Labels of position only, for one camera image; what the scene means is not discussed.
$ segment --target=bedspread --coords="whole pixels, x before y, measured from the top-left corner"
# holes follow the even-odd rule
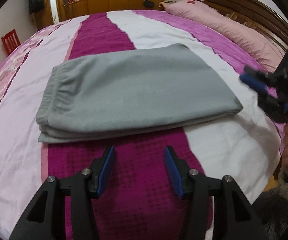
[[[112,174],[103,199],[94,201],[103,239],[178,237],[187,204],[171,191],[161,156],[166,144],[173,145],[180,158],[207,176],[232,175],[251,203],[258,197],[279,162],[278,131],[281,132],[282,126],[275,126],[266,117],[257,107],[256,93],[239,82],[245,64],[261,68],[244,50],[201,24],[157,11],[91,15],[44,31],[39,38],[35,36],[37,43],[31,49],[26,53],[16,50],[0,69],[0,236],[3,239],[9,237],[48,174],[59,178],[72,175],[87,167],[109,143],[48,146],[37,142],[39,129],[34,116],[52,68],[83,55],[182,43],[220,75],[244,106],[235,117],[112,141],[118,153],[116,170],[119,172]],[[17,55],[22,60],[12,63],[16,71],[8,72],[6,66],[15,62]],[[136,190],[129,191],[133,185]],[[112,192],[118,192],[113,199]],[[135,202],[135,195],[141,201]],[[69,209],[66,218],[70,238]]]

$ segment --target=pillow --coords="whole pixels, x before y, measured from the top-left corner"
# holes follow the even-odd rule
[[[247,51],[268,72],[274,72],[283,58],[284,53],[263,35],[221,15],[205,3],[195,1],[193,4],[184,0],[169,5],[166,11],[219,32]]]

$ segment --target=doorframe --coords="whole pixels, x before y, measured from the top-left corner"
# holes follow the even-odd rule
[[[52,14],[52,7],[51,7],[51,0],[45,0],[46,6],[48,6],[50,8],[50,12],[51,12],[51,18],[52,18],[52,24],[54,24],[54,19],[53,19],[53,14]]]
[[[59,22],[63,22],[65,21],[65,19],[63,19],[63,15],[61,14],[59,1],[58,0],[55,0],[55,1],[56,1],[57,15],[59,16]]]

